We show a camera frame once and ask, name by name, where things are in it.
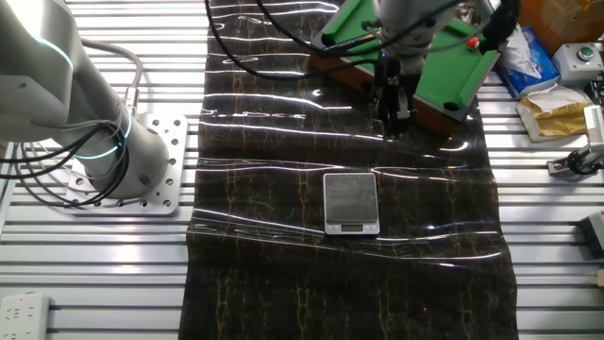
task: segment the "aluminum table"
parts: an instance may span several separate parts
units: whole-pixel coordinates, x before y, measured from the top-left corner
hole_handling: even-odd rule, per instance
[[[146,72],[139,112],[169,117],[178,111],[188,117],[180,213],[170,219],[75,218],[41,205],[16,185],[0,208],[0,298],[47,294],[52,301],[47,338],[52,340],[176,340],[208,53],[204,3],[67,4],[82,37],[115,43],[142,57]],[[254,5],[249,6],[247,15],[258,16]],[[124,95],[134,65],[109,53],[88,52]],[[480,89],[478,100],[518,279],[520,339],[604,338],[604,291],[596,287],[596,271],[604,260],[590,258],[572,225],[601,209],[604,179],[600,174],[569,183],[549,177],[545,169],[546,161],[584,146],[586,138],[533,144],[514,110],[516,103],[495,74]],[[52,183],[47,177],[42,181]]]

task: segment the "black marble pattern mat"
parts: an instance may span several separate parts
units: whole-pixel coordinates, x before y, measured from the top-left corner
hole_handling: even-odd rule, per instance
[[[307,71],[253,0],[212,3],[247,65]],[[267,3],[308,41],[341,5]],[[254,78],[212,38],[205,86],[180,339],[518,338],[478,109],[449,140],[384,140],[362,94]],[[323,232],[323,175],[345,172],[376,175],[377,239]]]

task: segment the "metal mounting plate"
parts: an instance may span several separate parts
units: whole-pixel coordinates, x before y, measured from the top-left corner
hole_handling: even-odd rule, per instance
[[[178,211],[180,198],[180,182],[184,165],[184,155],[187,140],[188,121],[182,114],[171,114],[170,118],[160,114],[139,114],[137,119],[141,124],[155,130],[168,147],[168,160],[170,163],[166,173],[148,194],[136,199],[104,199],[100,206],[88,206],[83,208],[66,209],[74,216],[170,216]],[[180,143],[173,145],[176,139]],[[74,161],[73,170],[84,174],[84,166],[79,161]],[[69,186],[84,191],[92,191],[94,188],[90,182],[77,174],[72,173],[69,178]],[[93,194],[83,194],[73,190],[67,190],[67,199],[77,199],[80,202],[90,199]]]

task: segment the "electrical outlet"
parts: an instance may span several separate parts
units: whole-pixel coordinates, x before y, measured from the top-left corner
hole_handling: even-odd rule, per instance
[[[0,340],[44,340],[47,320],[46,295],[4,297],[0,302]]]

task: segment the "green felt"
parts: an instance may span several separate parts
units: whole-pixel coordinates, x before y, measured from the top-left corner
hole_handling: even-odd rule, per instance
[[[361,24],[366,21],[375,21],[376,14],[372,7],[371,0],[350,0],[345,7],[341,8],[340,13],[332,25],[325,31],[325,37],[336,42],[343,43],[351,39],[366,35],[367,31],[362,29]],[[369,48],[379,45],[377,40],[351,48],[350,52],[363,52]],[[379,52],[374,52],[358,57],[350,57],[352,61],[363,59],[378,59]],[[374,65],[363,65],[365,69],[374,72]]]
[[[436,35],[432,48],[458,43],[473,32],[473,27],[454,20]],[[497,55],[497,52],[489,51],[483,56],[465,44],[444,52],[430,53],[416,94],[440,108],[447,102],[463,108],[474,96],[484,76],[491,71]]]
[[[367,34],[361,24],[366,21],[375,21],[372,0],[350,0],[341,8],[338,17],[325,31],[326,38],[336,42],[358,38]],[[432,44],[433,48],[449,46],[458,43],[475,29],[461,21],[452,21],[443,31],[439,32]],[[372,41],[350,49],[352,52],[362,52],[379,44]],[[352,61],[361,59],[377,59],[379,52],[349,58]],[[453,103],[458,108],[463,108],[473,99],[476,89],[481,85],[484,77],[491,71],[498,53],[487,52],[484,56],[479,51],[469,50],[465,44],[443,52],[430,53],[422,79],[417,88],[417,95],[428,102],[443,108],[445,103]],[[373,65],[362,66],[374,72]]]

